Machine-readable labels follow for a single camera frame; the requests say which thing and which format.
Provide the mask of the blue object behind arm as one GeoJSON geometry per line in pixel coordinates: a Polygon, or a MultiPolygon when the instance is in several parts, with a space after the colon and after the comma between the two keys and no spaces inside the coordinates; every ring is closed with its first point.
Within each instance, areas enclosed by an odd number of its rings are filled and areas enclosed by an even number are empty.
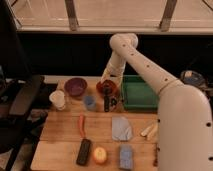
{"type": "Polygon", "coordinates": [[[206,84],[205,78],[198,72],[193,70],[185,70],[181,73],[180,79],[183,83],[201,87],[206,84]]]}

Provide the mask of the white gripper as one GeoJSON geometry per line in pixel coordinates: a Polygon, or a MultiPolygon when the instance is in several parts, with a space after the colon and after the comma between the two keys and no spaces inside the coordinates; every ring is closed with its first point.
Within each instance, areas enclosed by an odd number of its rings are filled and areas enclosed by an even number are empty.
{"type": "Polygon", "coordinates": [[[114,81],[117,86],[120,86],[122,79],[123,79],[122,72],[106,68],[101,76],[100,82],[104,83],[106,80],[111,80],[114,81]]]}

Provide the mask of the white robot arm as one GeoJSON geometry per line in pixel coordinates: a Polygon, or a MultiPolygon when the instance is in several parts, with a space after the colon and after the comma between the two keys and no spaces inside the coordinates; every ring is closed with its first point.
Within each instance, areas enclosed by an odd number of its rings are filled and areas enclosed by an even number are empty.
{"type": "Polygon", "coordinates": [[[213,171],[213,115],[198,88],[187,85],[137,51],[134,33],[110,38],[112,56],[101,77],[121,77],[129,64],[159,96],[158,171],[213,171]]]}

